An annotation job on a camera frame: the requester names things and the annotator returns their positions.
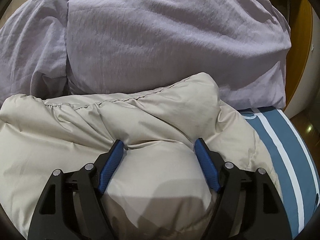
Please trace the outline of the beige puffer jacket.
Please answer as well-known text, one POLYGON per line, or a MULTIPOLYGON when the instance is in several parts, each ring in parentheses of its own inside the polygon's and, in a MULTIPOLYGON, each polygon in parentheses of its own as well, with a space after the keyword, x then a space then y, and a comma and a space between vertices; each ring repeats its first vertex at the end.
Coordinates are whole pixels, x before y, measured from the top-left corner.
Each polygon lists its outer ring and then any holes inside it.
POLYGON ((216 202, 194 153, 202 138, 243 170, 278 175, 257 132, 205 73, 135 94, 17 94, 1 106, 1 205, 27 237, 52 172, 77 171, 116 140, 124 158, 103 196, 120 239, 199 239, 216 202))

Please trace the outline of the large lavender pillow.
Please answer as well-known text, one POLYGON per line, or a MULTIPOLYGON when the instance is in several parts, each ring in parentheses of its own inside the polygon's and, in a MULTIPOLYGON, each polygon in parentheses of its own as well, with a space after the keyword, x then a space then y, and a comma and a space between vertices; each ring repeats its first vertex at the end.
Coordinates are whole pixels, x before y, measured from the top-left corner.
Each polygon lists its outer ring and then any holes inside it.
POLYGON ((69 0, 27 0, 1 28, 1 102, 16 94, 68 94, 69 0))

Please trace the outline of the small lavender pillow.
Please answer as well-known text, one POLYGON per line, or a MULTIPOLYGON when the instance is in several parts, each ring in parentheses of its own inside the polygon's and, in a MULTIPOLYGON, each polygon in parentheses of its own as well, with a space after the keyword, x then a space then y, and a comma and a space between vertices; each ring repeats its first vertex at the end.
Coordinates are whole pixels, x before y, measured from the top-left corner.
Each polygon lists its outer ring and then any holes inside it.
POLYGON ((285 17, 269 0, 69 0, 72 94, 136 93, 209 74, 235 109, 285 106, 285 17))

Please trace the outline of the blue white striped bedsheet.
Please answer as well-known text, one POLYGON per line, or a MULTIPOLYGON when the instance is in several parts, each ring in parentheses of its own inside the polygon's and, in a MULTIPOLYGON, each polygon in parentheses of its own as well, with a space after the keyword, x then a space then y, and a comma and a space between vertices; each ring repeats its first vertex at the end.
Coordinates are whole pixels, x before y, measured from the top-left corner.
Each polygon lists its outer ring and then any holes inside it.
POLYGON ((312 156, 282 110, 249 108, 240 114, 257 131, 271 155, 292 237, 297 237, 319 207, 319 175, 312 156))

